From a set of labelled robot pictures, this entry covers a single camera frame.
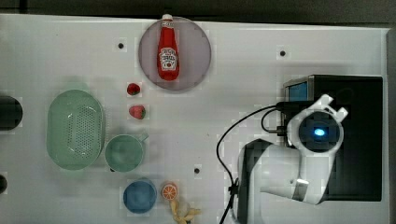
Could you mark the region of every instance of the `small screen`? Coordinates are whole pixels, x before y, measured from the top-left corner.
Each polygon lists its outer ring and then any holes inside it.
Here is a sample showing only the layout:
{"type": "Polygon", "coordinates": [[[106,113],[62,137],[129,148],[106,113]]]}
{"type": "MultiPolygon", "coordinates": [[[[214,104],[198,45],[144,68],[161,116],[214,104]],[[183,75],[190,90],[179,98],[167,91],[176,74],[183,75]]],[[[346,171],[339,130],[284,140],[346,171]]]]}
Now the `small screen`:
{"type": "Polygon", "coordinates": [[[306,82],[289,86],[289,101],[307,101],[308,100],[308,86],[306,82]]]}

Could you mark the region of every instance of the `orange slice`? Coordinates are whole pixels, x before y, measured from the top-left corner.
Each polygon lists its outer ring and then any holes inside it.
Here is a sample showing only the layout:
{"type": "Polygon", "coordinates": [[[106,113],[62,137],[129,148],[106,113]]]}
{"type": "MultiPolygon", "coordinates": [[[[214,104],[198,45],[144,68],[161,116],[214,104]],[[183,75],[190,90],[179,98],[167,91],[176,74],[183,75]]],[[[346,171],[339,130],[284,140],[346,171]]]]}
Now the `orange slice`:
{"type": "Polygon", "coordinates": [[[163,186],[163,197],[166,200],[172,201],[177,196],[177,186],[174,183],[169,183],[163,186]]]}

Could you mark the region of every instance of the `black box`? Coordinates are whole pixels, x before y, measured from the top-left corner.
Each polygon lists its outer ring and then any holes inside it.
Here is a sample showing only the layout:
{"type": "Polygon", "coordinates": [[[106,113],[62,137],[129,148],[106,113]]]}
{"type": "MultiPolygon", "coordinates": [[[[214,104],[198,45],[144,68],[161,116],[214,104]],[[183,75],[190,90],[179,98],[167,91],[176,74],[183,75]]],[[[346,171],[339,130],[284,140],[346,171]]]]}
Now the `black box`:
{"type": "MultiPolygon", "coordinates": [[[[342,122],[344,143],[336,154],[323,200],[381,201],[382,77],[313,75],[287,82],[284,88],[286,101],[316,101],[328,94],[334,98],[334,109],[348,111],[342,122]]],[[[283,124],[294,115],[283,115],[283,124]]]]}

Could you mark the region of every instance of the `bottle cap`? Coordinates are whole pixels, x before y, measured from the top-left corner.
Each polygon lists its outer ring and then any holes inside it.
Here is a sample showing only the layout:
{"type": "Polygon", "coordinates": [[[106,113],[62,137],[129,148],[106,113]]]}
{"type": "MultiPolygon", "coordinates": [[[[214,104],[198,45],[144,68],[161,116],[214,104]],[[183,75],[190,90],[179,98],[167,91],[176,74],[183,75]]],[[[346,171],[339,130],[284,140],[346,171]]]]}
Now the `bottle cap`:
{"type": "Polygon", "coordinates": [[[169,14],[163,14],[163,20],[171,21],[172,20],[172,16],[169,15],[169,14]]]}

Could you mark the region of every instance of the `blue bowl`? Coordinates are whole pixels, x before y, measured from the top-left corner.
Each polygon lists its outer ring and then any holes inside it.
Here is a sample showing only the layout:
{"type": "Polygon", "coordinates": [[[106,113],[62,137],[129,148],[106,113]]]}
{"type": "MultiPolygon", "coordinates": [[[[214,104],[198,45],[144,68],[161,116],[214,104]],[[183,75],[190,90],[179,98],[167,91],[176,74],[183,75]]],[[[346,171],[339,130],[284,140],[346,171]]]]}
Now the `blue bowl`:
{"type": "Polygon", "coordinates": [[[126,188],[123,200],[129,211],[137,214],[147,213],[157,200],[157,190],[148,179],[139,179],[126,188]]]}

